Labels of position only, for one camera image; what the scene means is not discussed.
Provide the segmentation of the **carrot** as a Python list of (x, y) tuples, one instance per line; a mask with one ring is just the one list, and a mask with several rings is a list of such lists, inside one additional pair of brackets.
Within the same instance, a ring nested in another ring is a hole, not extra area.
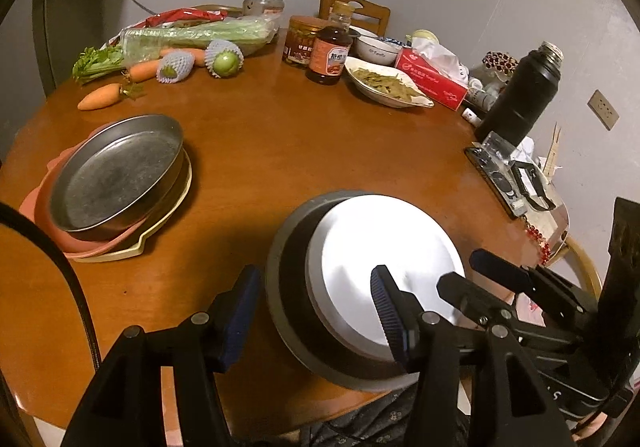
[(160, 66), (159, 59), (137, 63), (125, 72), (125, 77), (128, 81), (134, 83), (141, 83), (146, 80), (154, 79), (157, 74), (158, 66)]
[(143, 95), (143, 88), (137, 83), (110, 83), (88, 93), (77, 105), (80, 111), (93, 111), (114, 106), (125, 98)]
[(205, 66), (205, 51), (201, 48), (163, 48), (160, 51), (160, 56), (165, 57), (171, 53), (183, 52), (189, 53), (194, 58), (194, 65), (197, 67)]

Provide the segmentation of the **yellow tape roll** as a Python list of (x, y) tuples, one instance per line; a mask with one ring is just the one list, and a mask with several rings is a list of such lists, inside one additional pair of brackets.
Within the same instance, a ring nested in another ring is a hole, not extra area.
[(426, 29), (417, 29), (414, 30), (413, 33), (406, 35), (406, 41), (408, 44), (411, 44), (414, 39), (425, 39), (439, 44), (438, 37), (436, 37), (430, 30)]

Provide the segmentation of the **netted green fruit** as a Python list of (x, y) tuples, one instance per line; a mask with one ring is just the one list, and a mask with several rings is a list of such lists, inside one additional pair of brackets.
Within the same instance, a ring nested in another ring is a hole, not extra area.
[(186, 51), (173, 51), (165, 55), (156, 70), (156, 80), (163, 84), (181, 82), (191, 73), (195, 64), (194, 56)]
[(242, 69), (244, 56), (240, 48), (226, 40), (215, 39), (205, 50), (205, 68), (217, 79), (235, 77)]

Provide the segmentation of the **stainless steel bowl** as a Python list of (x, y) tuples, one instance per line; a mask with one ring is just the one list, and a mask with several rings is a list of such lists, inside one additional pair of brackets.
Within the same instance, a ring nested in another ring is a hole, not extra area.
[(360, 392), (382, 393), (418, 381), (398, 363), (367, 359), (335, 339), (317, 316), (306, 288), (308, 243), (332, 208), (363, 190), (337, 190), (296, 208), (274, 236), (266, 265), (265, 289), (274, 326), (291, 353), (311, 372)]

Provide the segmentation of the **dark soy sauce bottle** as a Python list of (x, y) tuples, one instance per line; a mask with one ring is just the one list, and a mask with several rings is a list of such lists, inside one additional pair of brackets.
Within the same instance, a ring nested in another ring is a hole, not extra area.
[(340, 81), (346, 58), (352, 46), (349, 27), (354, 8), (348, 3), (335, 1), (326, 27), (314, 38), (306, 77), (319, 84), (334, 85)]

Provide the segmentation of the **red tissue box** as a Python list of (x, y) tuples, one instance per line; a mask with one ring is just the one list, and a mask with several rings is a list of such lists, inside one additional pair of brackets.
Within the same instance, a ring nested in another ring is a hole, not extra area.
[(427, 98), (452, 111), (459, 109), (469, 91), (469, 69), (456, 54), (429, 38), (413, 38), (399, 52), (395, 67)]

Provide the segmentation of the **curved wooden chair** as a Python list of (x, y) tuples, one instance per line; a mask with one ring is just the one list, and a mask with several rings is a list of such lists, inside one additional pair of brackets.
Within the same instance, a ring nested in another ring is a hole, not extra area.
[(582, 288), (593, 297), (599, 299), (602, 292), (602, 281), (599, 277), (596, 264), (579, 242), (568, 233), (561, 250), (561, 259), (570, 265), (575, 272)]

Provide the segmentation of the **right netted green fruit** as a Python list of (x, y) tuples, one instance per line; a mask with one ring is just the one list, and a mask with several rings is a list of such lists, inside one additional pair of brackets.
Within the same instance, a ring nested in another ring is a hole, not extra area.
[(205, 50), (205, 68), (217, 79), (235, 77), (242, 69), (244, 56), (240, 48), (226, 40), (215, 39)]

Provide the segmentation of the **yellow shell shaped plate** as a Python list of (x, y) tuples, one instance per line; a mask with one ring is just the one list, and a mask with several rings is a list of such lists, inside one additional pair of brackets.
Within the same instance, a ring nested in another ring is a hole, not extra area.
[(192, 163), (186, 150), (183, 150), (183, 163), (178, 178), (174, 186), (171, 187), (169, 194), (157, 204), (157, 207), (151, 212), (149, 217), (143, 222), (142, 226), (136, 230), (129, 238), (106, 253), (84, 257), (83, 259), (75, 259), (77, 263), (96, 264), (121, 261), (122, 259), (131, 259), (141, 255), (144, 252), (146, 241), (148, 241), (154, 233), (157, 233), (171, 218), (181, 206), (192, 185), (193, 170)]

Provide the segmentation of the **middle carrot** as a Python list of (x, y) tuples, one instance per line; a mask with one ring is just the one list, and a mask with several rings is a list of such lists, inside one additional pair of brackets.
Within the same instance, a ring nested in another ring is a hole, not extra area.
[(125, 77), (128, 81), (134, 83), (141, 83), (146, 80), (154, 79), (157, 74), (158, 66), (160, 66), (159, 59), (137, 63), (125, 72)]

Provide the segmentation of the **white plate of vegetables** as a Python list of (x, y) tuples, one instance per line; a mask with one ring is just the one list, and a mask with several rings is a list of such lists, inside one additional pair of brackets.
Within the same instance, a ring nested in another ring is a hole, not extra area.
[(344, 70), (355, 88), (375, 103), (396, 109), (432, 108), (430, 100), (405, 72), (349, 56)]

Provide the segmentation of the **round metal pan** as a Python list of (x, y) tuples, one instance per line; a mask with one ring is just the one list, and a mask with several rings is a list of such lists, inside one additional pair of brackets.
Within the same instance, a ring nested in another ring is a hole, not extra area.
[(52, 223), (81, 240), (110, 240), (145, 219), (174, 187), (183, 130), (149, 114), (105, 126), (67, 159), (49, 200)]

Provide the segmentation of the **pink crab shaped plate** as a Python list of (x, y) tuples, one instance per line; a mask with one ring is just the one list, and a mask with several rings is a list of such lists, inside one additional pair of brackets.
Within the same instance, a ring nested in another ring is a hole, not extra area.
[(87, 259), (102, 255), (115, 250), (130, 238), (143, 223), (149, 219), (150, 214), (155, 210), (155, 206), (162, 201), (168, 192), (158, 195), (154, 198), (154, 202), (149, 201), (148, 212), (142, 216), (142, 219), (135, 222), (124, 230), (119, 230), (110, 238), (102, 239), (79, 239), (74, 237), (68, 231), (58, 228), (53, 222), (50, 214), (50, 200), (53, 185), (58, 178), (58, 174), (62, 171), (70, 156), (76, 152), (90, 137), (98, 134), (106, 126), (99, 126), (93, 130), (88, 136), (78, 144), (64, 149), (60, 154), (48, 162), (47, 172), (44, 174), (40, 184), (25, 197), (18, 209), (18, 212), (25, 215), (27, 219), (34, 222), (44, 233), (51, 238), (55, 245), (58, 246), (67, 257), (67, 259)]

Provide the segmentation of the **red white patterned ornament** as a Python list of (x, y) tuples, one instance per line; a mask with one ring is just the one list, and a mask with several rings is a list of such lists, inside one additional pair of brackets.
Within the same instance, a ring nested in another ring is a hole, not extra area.
[(491, 70), (506, 79), (510, 79), (513, 76), (513, 72), (518, 66), (516, 58), (503, 52), (487, 52), (482, 59), (482, 63), (487, 70)]

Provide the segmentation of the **grey refrigerator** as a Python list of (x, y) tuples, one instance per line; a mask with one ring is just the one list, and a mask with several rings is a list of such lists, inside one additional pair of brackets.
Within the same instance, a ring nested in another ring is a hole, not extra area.
[(1, 155), (80, 52), (120, 30), (127, 0), (15, 0), (1, 24)]

